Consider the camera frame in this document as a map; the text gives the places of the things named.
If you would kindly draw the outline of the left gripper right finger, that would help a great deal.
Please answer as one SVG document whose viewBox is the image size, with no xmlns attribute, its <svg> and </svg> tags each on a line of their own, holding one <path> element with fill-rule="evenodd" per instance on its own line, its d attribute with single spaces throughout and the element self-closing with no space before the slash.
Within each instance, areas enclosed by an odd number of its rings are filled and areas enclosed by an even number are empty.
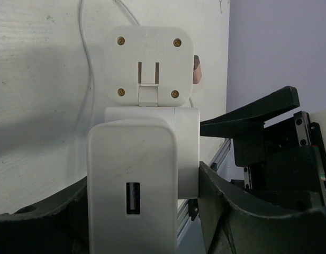
<svg viewBox="0 0 326 254">
<path fill-rule="evenodd" d="M 200 162 L 198 208 L 207 253 L 326 253 L 326 207 L 265 202 Z"/>
</svg>

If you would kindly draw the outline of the white adapter plug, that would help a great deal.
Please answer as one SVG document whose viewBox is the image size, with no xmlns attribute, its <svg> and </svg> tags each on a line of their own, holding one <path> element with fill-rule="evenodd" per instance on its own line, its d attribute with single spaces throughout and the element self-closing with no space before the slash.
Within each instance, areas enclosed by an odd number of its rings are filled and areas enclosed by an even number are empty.
<svg viewBox="0 0 326 254">
<path fill-rule="evenodd" d="M 118 26 L 105 40 L 105 90 L 124 106 L 179 107 L 193 87 L 194 44 L 182 29 Z"/>
</svg>

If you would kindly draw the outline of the white cube power socket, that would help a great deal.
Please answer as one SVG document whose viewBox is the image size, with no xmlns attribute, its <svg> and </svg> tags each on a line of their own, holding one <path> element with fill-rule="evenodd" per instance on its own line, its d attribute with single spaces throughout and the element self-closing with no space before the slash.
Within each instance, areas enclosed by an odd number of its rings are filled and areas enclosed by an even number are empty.
<svg viewBox="0 0 326 254">
<path fill-rule="evenodd" d="M 159 118 L 168 123 L 177 141 L 178 198 L 198 197 L 200 164 L 200 111 L 192 107 L 108 107 L 105 122 Z"/>
</svg>

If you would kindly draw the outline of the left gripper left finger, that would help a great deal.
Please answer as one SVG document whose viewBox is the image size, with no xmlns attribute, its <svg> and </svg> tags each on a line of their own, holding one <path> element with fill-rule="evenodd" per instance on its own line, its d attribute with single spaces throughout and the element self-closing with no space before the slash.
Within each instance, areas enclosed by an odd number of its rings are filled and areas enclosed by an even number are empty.
<svg viewBox="0 0 326 254">
<path fill-rule="evenodd" d="M 0 253 L 89 253 L 87 179 L 0 214 Z"/>
</svg>

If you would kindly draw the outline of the white rectangular power adapter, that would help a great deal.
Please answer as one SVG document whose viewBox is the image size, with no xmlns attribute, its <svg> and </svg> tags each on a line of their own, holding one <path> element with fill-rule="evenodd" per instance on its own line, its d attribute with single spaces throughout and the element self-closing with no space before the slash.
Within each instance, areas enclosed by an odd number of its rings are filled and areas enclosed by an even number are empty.
<svg viewBox="0 0 326 254">
<path fill-rule="evenodd" d="M 165 121 L 93 127 L 87 189 L 90 253 L 176 253 L 177 144 Z"/>
</svg>

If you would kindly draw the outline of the pink brown charger plug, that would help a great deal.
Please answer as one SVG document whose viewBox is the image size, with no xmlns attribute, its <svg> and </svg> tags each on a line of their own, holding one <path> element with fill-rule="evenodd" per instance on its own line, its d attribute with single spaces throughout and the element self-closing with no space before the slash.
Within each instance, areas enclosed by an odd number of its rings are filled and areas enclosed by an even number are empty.
<svg viewBox="0 0 326 254">
<path fill-rule="evenodd" d="M 199 84 L 202 79 L 201 62 L 199 56 L 194 56 L 193 64 L 193 84 Z"/>
</svg>

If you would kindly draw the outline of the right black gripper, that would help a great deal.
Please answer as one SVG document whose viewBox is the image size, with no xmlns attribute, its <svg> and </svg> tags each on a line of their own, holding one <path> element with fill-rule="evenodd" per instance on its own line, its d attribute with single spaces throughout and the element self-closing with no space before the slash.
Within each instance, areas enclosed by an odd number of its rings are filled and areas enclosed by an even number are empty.
<svg viewBox="0 0 326 254">
<path fill-rule="evenodd" d="M 241 108 L 200 123 L 200 136 L 238 138 L 300 106 L 297 89 L 285 86 Z M 234 142 L 243 180 L 230 182 L 274 205 L 305 211 L 326 206 L 326 150 L 320 125 L 300 111 L 242 144 Z"/>
</svg>

